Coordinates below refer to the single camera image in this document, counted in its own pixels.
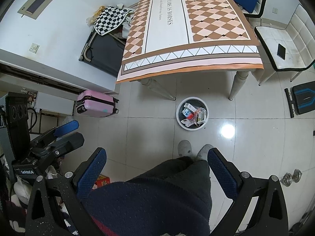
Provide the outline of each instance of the light switch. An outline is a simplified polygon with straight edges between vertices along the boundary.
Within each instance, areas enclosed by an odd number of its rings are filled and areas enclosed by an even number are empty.
[[[31,45],[31,47],[30,47],[29,51],[30,51],[30,52],[33,52],[33,53],[35,53],[35,54],[36,54],[36,52],[37,52],[38,48],[39,48],[39,45],[38,45],[38,44],[36,44],[36,43],[32,43],[32,45]]]

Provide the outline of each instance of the checkered hat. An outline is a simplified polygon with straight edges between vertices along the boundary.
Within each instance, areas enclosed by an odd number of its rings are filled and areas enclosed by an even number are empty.
[[[95,20],[95,31],[100,35],[109,33],[119,27],[130,13],[134,13],[134,11],[108,6]]]

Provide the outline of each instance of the foot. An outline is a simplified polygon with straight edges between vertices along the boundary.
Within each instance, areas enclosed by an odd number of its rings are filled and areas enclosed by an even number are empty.
[[[204,145],[201,150],[199,151],[199,153],[197,154],[196,160],[208,160],[208,152],[209,150],[213,148],[212,145],[206,144]]]
[[[188,140],[180,141],[177,146],[177,150],[178,150],[179,157],[188,156],[188,157],[194,158],[192,146]]]

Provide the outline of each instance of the pants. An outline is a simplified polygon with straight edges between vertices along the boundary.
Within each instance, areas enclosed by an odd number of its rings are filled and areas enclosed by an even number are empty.
[[[194,162],[190,157],[184,156],[162,162],[134,179],[155,177],[177,185],[200,198],[207,206],[210,216],[212,200],[209,174],[210,168],[207,161]]]

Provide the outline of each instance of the smartphone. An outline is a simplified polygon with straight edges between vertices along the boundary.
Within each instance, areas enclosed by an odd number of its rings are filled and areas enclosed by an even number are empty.
[[[277,55],[283,60],[285,60],[285,47],[283,47],[281,44],[278,44]]]

